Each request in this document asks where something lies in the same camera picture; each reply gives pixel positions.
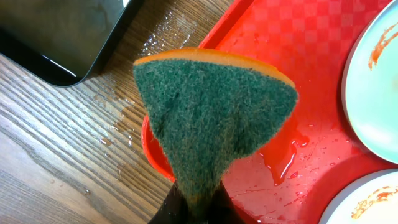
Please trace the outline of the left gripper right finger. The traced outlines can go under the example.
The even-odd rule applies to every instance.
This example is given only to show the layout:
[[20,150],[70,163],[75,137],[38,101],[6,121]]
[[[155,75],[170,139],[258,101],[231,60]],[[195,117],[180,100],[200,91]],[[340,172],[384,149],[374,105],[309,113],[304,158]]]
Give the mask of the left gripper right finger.
[[206,208],[205,219],[202,223],[245,224],[222,182],[220,182],[211,196],[209,206]]

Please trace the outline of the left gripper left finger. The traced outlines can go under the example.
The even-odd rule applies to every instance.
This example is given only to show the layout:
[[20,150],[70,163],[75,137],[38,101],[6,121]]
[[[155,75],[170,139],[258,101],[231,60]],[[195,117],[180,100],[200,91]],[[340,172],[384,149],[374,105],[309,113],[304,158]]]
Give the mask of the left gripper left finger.
[[148,224],[187,224],[190,212],[178,183],[174,182],[157,213]]

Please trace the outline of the green and orange sponge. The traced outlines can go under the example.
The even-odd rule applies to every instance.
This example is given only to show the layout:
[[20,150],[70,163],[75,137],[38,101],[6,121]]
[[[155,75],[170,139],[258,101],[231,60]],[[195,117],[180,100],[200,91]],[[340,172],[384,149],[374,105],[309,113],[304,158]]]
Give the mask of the green and orange sponge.
[[299,95],[275,67],[213,49],[185,48],[136,60],[150,126],[190,204],[208,202],[225,170],[268,142]]

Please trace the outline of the white plate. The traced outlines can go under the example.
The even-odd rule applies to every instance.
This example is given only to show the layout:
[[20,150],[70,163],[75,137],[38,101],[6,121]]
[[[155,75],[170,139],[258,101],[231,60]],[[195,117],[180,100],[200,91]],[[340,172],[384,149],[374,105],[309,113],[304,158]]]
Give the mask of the white plate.
[[375,155],[397,162],[397,0],[355,42],[341,82],[343,109],[358,139]]
[[349,184],[329,203],[319,224],[397,224],[397,169]]

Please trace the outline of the red plastic serving tray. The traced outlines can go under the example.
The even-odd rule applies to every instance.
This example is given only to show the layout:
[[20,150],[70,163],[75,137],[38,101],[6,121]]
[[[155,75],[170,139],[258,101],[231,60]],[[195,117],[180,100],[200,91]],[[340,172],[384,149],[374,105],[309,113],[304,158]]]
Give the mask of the red plastic serving tray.
[[389,0],[235,1],[203,48],[265,61],[294,81],[298,105],[282,131],[235,161],[224,185],[246,223],[318,223],[355,180],[397,165],[363,146],[341,103],[349,52]]

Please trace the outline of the black tray with water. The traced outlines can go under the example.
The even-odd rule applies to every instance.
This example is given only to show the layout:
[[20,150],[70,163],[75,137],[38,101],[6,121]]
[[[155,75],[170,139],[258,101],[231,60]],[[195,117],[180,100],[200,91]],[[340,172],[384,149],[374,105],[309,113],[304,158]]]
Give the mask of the black tray with water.
[[60,87],[98,75],[142,0],[1,0],[1,55]]

